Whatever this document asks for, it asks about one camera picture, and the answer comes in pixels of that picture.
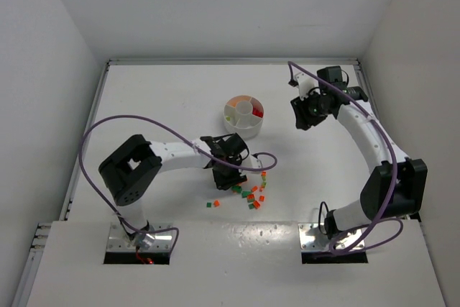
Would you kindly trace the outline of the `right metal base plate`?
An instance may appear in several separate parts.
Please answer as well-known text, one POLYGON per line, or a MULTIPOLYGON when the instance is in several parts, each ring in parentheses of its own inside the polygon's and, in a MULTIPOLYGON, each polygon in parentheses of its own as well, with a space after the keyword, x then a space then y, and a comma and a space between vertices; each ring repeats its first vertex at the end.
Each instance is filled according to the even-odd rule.
MULTIPOLYGON (((329 252, 330 240, 321 233, 317 223, 299 223, 298 234, 300 241, 300 251, 302 254, 316 254, 329 252)), ((334 243, 333 248, 343 250, 353 244, 360 236, 360 229, 348 232, 346 236, 342 236, 340 240, 334 243)))

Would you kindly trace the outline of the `metal base plate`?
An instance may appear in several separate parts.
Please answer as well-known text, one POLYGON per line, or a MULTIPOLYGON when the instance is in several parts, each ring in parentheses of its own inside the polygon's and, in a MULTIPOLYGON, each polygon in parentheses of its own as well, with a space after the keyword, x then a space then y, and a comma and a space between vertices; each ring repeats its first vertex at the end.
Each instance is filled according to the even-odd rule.
MULTIPOLYGON (((321 233, 317 223, 299 223, 298 234, 300 241, 300 251, 302 254, 316 254, 329 252, 330 240, 321 233)), ((342 236, 340 240, 334 243, 333 248, 343 250, 353 244, 360 236, 360 229, 348 232, 346 236, 342 236)))
POLYGON ((135 236, 130 239, 121 224, 112 223, 106 243, 107 252, 168 252, 175 239, 174 231, 135 236))

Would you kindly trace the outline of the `white divided round container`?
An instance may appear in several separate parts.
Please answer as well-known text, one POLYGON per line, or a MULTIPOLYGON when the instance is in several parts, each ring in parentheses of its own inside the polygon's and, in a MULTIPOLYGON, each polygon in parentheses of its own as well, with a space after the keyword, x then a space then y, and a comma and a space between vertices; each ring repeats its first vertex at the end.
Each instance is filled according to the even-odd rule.
POLYGON ((224 127, 229 133, 237 133, 243 139, 256 137, 263 124, 263 119, 252 114, 257 107, 265 111, 262 103, 252 96, 235 96, 229 99, 223 110, 224 127))

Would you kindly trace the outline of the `red half-round lego piece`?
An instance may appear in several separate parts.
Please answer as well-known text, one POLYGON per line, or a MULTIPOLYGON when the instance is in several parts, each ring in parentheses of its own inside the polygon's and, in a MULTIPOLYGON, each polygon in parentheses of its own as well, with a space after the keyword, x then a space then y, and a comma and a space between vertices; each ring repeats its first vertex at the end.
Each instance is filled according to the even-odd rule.
POLYGON ((259 118, 262 118, 262 117, 264 116, 263 110, 261 110, 261 109, 259 109, 259 108, 257 108, 257 107, 254 107, 254 108, 252 109, 252 114, 255 115, 255 116, 257 116, 257 117, 259 117, 259 118))

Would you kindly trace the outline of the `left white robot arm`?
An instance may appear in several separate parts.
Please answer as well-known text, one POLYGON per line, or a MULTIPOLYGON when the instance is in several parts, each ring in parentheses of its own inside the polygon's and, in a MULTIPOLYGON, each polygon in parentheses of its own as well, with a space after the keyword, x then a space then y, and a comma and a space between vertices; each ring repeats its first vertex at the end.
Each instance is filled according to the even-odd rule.
POLYGON ((249 157, 249 149, 238 134, 203 136, 190 145, 184 142, 151 142, 135 134, 110 154, 98 167, 117 211, 133 229, 124 230, 129 239, 149 229, 141 198, 156 175, 186 168, 211 169, 216 187, 227 190, 247 180, 239 169, 210 159, 211 155, 239 167, 249 157))

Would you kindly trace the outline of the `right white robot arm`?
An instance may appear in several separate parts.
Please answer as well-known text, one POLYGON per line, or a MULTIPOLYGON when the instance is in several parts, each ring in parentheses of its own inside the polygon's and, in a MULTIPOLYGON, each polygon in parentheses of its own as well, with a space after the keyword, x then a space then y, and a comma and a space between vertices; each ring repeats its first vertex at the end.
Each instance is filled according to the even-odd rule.
POLYGON ((413 215, 420 211, 428 167, 412 159, 390 138, 375 117, 368 96, 359 86, 350 86, 339 66, 310 73, 288 64, 289 84, 298 90, 290 104, 297 129, 304 131, 332 116, 354 140, 369 169, 369 178, 359 199, 330 210, 323 226, 329 239, 358 226, 413 215))

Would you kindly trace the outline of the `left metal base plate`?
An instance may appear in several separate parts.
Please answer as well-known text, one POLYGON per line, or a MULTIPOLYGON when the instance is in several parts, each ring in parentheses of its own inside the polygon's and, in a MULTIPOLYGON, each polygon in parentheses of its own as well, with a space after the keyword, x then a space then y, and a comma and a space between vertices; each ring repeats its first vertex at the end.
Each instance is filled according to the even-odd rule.
POLYGON ((121 224, 112 223, 106 243, 107 252, 168 252, 175 239, 174 231, 135 236, 130 239, 121 224))

